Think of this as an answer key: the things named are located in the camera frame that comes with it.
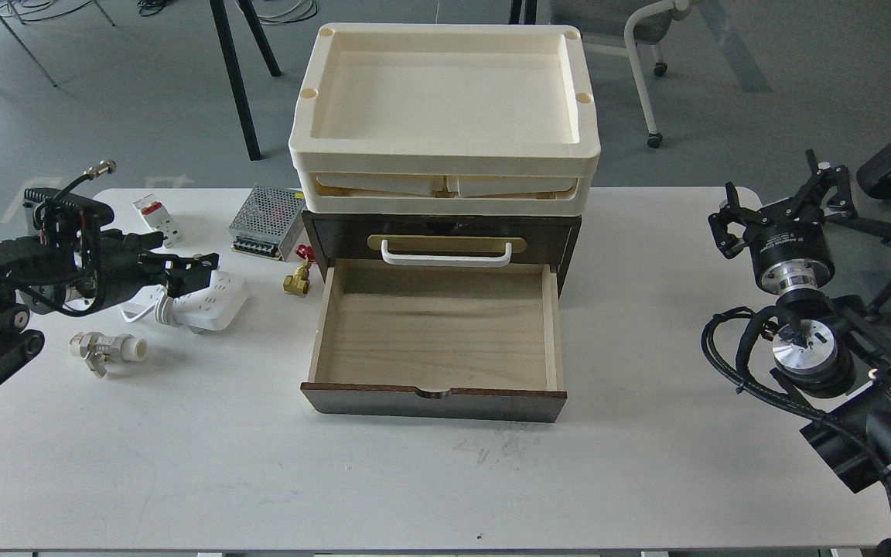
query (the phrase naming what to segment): gray floor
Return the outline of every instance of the gray floor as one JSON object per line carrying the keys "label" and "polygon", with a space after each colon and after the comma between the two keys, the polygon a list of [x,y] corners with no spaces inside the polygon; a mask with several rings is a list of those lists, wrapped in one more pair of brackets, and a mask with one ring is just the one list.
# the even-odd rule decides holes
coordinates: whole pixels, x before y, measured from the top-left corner
{"label": "gray floor", "polygon": [[[286,142],[323,22],[505,22],[508,12],[507,0],[319,0],[317,18],[266,28],[285,71],[273,78],[230,5],[268,156],[250,162],[208,4],[178,0],[162,14],[141,18],[134,2],[102,1],[118,27],[92,6],[15,26],[59,81],[57,88],[0,25],[0,239],[25,232],[15,212],[22,187],[67,183],[103,158],[117,161],[119,172],[85,183],[79,193],[298,186]],[[59,9],[79,3],[63,0]],[[255,4],[272,13],[288,3]],[[603,144],[594,186],[721,186],[731,180],[771,202],[806,180],[805,149],[853,171],[891,140],[891,2],[705,0],[676,22],[662,46],[668,75],[653,78],[647,71],[665,134],[657,151],[644,147],[644,120],[626,61],[589,57]],[[650,70],[650,56],[647,61]],[[891,219],[890,206],[859,202],[863,213]],[[655,207],[647,208],[647,219],[671,226],[669,215]],[[891,275],[891,250],[834,228],[828,240],[838,266],[828,293],[870,299]],[[881,326],[891,334],[891,303],[883,314]]]}

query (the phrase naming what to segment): white cable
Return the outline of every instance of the white cable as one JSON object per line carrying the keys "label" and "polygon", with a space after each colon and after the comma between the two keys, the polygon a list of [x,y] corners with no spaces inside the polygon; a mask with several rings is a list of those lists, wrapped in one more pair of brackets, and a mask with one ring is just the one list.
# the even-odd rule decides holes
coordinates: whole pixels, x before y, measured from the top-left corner
{"label": "white cable", "polygon": [[167,295],[166,289],[160,289],[160,297],[156,300],[155,307],[153,307],[153,316],[156,318],[156,322],[162,325],[170,325],[171,327],[179,327],[181,325],[174,316],[174,299]]}
{"label": "white cable", "polygon": [[121,311],[121,313],[123,313],[123,320],[126,320],[127,323],[135,323],[139,320],[142,320],[142,318],[148,316],[151,313],[151,311],[153,311],[153,308],[155,308],[155,307],[156,307],[156,304],[153,303],[150,306],[146,306],[146,308],[144,310],[142,310],[140,313],[136,313],[136,314],[129,313],[128,311],[121,308],[121,306],[119,307],[119,311]]}
{"label": "white cable", "polygon": [[[295,10],[304,6],[304,4],[308,4],[308,7],[297,14],[291,15]],[[287,24],[287,22],[299,22],[307,20],[308,18],[315,17],[315,14],[311,13],[312,10],[315,11],[315,14],[318,14],[318,3],[316,2],[316,0],[297,0],[297,2],[293,6],[282,13],[275,15],[257,14],[257,19],[259,20],[259,22],[261,22],[262,25],[284,25]]]}

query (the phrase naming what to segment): black table leg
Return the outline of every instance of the black table leg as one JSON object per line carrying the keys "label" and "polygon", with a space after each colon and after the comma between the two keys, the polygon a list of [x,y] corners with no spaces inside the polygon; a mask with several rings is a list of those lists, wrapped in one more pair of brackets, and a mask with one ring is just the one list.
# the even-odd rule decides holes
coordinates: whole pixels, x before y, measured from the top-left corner
{"label": "black table leg", "polygon": [[538,15],[538,0],[524,0],[524,24],[534,25]]}
{"label": "black table leg", "polygon": [[273,50],[270,50],[270,43],[266,41],[266,35],[263,34],[263,27],[257,19],[257,12],[254,10],[254,6],[252,6],[250,0],[237,0],[237,2],[240,4],[240,10],[243,12],[243,15],[247,18],[247,24],[250,26],[252,34],[254,34],[254,39],[257,40],[257,46],[259,46],[261,54],[263,54],[266,68],[270,71],[270,75],[279,77],[279,75],[282,75],[280,67],[277,67],[277,60],[273,57]]}
{"label": "black table leg", "polygon": [[510,0],[510,17],[508,22],[510,25],[516,25],[521,22],[521,0]]}
{"label": "black table leg", "polygon": [[250,101],[247,89],[243,85],[243,74],[240,73],[240,61],[236,57],[236,45],[233,44],[233,33],[229,30],[229,17],[223,0],[209,0],[212,6],[212,17],[215,18],[215,29],[219,32],[219,46],[222,46],[222,57],[226,61],[226,73],[229,74],[229,85],[233,88],[233,99],[236,100],[236,111],[240,113],[240,126],[243,137],[247,141],[247,152],[251,161],[263,159],[257,143],[257,130],[250,114]]}

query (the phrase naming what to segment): wire on floor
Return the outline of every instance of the wire on floor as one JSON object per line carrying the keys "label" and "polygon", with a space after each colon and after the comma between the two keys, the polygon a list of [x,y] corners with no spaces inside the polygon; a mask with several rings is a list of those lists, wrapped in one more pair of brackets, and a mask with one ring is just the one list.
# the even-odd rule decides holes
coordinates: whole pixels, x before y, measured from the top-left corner
{"label": "wire on floor", "polygon": [[319,5],[316,0],[297,0],[293,6],[282,13],[274,15],[257,14],[257,19],[262,25],[285,25],[288,24],[288,22],[307,21],[318,14]]}
{"label": "wire on floor", "polygon": [[159,14],[170,2],[171,0],[138,0],[137,8],[139,15],[148,18],[151,15]]}
{"label": "wire on floor", "polygon": [[3,18],[18,18],[23,22],[47,21],[63,17],[64,15],[74,14],[74,12],[84,9],[88,4],[91,4],[92,1],[93,0],[88,0],[76,8],[61,12],[60,14],[44,15],[43,17],[29,19],[27,17],[28,15],[49,10],[59,3],[60,0],[40,0],[38,4],[34,4],[30,0],[0,0],[0,15],[2,15]]}

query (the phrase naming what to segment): wooden drawer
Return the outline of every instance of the wooden drawer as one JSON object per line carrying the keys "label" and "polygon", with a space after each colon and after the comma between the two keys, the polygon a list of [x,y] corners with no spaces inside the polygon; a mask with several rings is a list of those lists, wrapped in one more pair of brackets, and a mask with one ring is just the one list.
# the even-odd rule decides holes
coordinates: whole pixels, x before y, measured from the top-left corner
{"label": "wooden drawer", "polygon": [[319,412],[551,422],[562,410],[549,265],[339,260],[326,274],[301,384]]}
{"label": "wooden drawer", "polygon": [[[403,254],[480,256],[498,254],[496,248],[471,253],[469,246],[456,247],[447,240],[492,237],[515,242],[510,257],[512,264],[551,265],[559,290],[569,269],[581,222],[580,217],[357,215],[310,211],[303,211],[302,218],[322,277],[326,279],[328,268],[337,260],[380,260],[381,247],[375,242],[376,237],[389,237],[391,243],[396,244],[395,251]],[[430,237],[430,242],[421,242],[421,237]],[[415,244],[414,249],[407,249],[409,241]]]}

